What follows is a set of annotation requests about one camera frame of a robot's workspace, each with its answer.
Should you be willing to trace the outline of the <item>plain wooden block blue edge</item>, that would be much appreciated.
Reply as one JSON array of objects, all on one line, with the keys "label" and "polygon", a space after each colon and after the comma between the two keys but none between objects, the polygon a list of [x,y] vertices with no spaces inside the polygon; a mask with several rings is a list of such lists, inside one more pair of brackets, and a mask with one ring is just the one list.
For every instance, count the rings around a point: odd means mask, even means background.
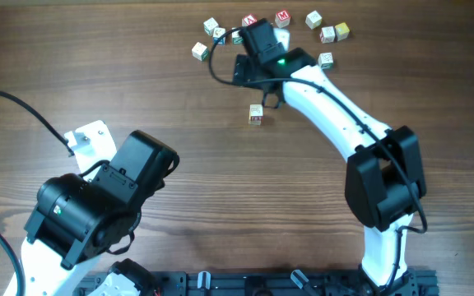
[{"label": "plain wooden block blue edge", "polygon": [[251,104],[249,106],[249,121],[261,122],[263,120],[263,106],[261,104]]}]

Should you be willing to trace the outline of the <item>yellow topped wooden block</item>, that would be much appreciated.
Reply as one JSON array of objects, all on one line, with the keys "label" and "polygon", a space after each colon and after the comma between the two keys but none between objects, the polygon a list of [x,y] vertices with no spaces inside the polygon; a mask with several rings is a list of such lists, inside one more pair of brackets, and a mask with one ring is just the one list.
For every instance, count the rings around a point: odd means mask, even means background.
[{"label": "yellow topped wooden block", "polygon": [[249,119],[249,124],[250,125],[256,125],[256,126],[260,126],[262,124],[262,119],[254,119],[254,118],[250,118]]}]

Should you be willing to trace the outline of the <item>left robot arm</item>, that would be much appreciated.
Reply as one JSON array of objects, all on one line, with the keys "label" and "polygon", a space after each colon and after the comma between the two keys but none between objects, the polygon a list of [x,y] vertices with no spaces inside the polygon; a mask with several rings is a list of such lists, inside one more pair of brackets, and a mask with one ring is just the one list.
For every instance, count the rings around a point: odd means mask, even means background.
[{"label": "left robot arm", "polygon": [[[25,225],[21,265],[7,295],[70,295],[111,246],[134,236],[146,199],[165,185],[178,153],[132,132],[111,159],[46,181]],[[86,173],[93,173],[86,180]]]}]

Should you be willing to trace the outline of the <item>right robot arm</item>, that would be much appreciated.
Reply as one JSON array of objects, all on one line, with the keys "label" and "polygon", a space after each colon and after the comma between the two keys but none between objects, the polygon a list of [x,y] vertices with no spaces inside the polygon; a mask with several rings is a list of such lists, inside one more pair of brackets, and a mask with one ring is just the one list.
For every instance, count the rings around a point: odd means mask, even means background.
[{"label": "right robot arm", "polygon": [[324,58],[289,49],[290,34],[265,19],[239,31],[246,53],[236,58],[233,85],[274,94],[303,114],[346,161],[346,203],[363,224],[361,270],[377,294],[390,294],[407,270],[407,233],[427,230],[420,199],[426,194],[418,138],[392,129],[349,100],[325,74]]}]

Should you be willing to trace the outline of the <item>green edged block middle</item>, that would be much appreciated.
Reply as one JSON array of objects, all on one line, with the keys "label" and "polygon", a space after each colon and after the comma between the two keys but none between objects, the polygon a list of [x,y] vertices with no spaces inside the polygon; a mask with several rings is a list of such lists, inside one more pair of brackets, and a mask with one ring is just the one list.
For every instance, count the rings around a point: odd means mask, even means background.
[{"label": "green edged block middle", "polygon": [[233,27],[232,30],[233,30],[231,34],[232,44],[242,44],[243,38],[239,34],[239,30],[237,30],[235,27]]}]

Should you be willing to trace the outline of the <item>green edged block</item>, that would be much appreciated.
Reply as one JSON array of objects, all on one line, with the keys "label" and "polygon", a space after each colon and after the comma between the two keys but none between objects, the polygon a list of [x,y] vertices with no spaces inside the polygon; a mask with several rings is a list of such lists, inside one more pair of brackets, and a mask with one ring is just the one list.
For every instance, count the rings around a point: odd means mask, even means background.
[{"label": "green edged block", "polygon": [[232,30],[233,30],[231,34],[232,44],[242,44],[243,38],[239,34],[239,30],[237,30],[235,27],[233,27]]},{"label": "green edged block", "polygon": [[331,69],[334,64],[332,53],[321,53],[318,56],[318,65],[321,69]]},{"label": "green edged block", "polygon": [[219,24],[213,17],[203,22],[203,29],[209,36],[213,36],[214,30],[218,27]]},{"label": "green edged block", "polygon": [[199,61],[204,61],[209,54],[209,49],[207,48],[206,45],[197,42],[193,47],[192,47],[192,55],[194,58],[196,58]]}]

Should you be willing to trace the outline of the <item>red letter A block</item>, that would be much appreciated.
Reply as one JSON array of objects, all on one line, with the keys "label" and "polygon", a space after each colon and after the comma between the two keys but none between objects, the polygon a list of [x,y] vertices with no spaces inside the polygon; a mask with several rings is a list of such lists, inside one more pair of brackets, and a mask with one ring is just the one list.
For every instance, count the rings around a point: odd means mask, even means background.
[{"label": "red letter A block", "polygon": [[256,23],[258,20],[253,14],[248,14],[242,18],[242,26],[252,25]]}]

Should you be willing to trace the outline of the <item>red letter M block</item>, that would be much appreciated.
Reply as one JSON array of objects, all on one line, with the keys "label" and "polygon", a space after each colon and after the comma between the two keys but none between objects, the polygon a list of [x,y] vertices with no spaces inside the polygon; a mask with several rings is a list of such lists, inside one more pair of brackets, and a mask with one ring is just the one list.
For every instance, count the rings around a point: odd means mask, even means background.
[{"label": "red letter M block", "polygon": [[275,23],[279,28],[284,28],[290,24],[291,15],[287,10],[278,11],[275,14]]}]

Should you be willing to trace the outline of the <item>blue edged wooden block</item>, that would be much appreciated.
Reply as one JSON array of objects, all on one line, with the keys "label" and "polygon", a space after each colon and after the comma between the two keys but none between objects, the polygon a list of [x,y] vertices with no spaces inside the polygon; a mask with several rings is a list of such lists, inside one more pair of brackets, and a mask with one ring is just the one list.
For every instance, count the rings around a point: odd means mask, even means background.
[{"label": "blue edged wooden block", "polygon": [[226,33],[226,28],[222,27],[216,27],[213,30],[213,43],[214,44],[219,44],[219,45],[225,45],[225,33]]}]

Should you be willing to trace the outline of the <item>green edged block right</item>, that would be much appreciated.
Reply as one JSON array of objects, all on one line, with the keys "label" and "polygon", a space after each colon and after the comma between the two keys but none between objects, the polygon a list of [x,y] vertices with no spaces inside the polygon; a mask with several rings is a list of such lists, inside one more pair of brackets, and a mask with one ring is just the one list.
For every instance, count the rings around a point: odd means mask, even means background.
[{"label": "green edged block right", "polygon": [[318,56],[318,65],[321,69],[331,69],[334,64],[332,53],[321,53]]}]

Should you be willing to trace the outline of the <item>plain wooden block top right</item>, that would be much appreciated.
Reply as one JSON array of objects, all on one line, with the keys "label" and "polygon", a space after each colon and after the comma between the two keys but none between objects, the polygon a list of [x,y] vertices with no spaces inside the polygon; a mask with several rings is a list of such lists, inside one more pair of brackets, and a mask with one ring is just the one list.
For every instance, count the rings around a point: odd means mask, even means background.
[{"label": "plain wooden block top right", "polygon": [[305,24],[311,29],[315,29],[322,24],[323,18],[317,11],[310,12],[305,18]]}]

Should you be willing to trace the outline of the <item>green edged block far left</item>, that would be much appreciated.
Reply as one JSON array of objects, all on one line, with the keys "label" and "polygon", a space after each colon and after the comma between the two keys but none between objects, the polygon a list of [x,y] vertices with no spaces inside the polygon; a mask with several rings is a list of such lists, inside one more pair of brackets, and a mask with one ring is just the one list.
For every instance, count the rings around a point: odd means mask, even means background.
[{"label": "green edged block far left", "polygon": [[194,58],[196,58],[199,61],[204,61],[209,54],[209,49],[207,48],[206,45],[197,42],[193,47],[192,47],[192,55]]}]

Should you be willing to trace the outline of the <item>red edged block right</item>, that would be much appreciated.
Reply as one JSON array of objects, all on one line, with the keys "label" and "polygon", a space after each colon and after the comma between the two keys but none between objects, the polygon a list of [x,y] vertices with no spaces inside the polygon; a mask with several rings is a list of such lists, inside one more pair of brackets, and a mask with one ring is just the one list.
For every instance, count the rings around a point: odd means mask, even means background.
[{"label": "red edged block right", "polygon": [[336,38],[336,32],[333,26],[324,26],[319,35],[322,44],[333,43]]}]

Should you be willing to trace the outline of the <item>yellow block far right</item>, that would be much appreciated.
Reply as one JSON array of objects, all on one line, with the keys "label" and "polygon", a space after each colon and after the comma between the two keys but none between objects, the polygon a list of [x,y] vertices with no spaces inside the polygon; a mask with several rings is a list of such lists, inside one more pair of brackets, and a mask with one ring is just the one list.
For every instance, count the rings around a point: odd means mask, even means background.
[{"label": "yellow block far right", "polygon": [[350,34],[350,29],[346,22],[335,25],[334,29],[336,32],[337,41],[346,39]]}]

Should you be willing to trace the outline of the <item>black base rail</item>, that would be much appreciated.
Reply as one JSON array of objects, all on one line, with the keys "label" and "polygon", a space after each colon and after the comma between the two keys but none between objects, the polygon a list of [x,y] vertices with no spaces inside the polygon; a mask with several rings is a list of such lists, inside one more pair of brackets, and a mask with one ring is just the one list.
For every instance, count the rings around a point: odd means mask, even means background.
[{"label": "black base rail", "polygon": [[[288,273],[211,274],[211,282],[198,287],[198,275],[178,271],[157,271],[152,274],[159,289],[155,295],[306,295]],[[358,270],[305,272],[311,288],[318,295],[373,295],[369,283]],[[402,279],[394,281],[392,295],[439,296],[435,271],[410,269]]]}]

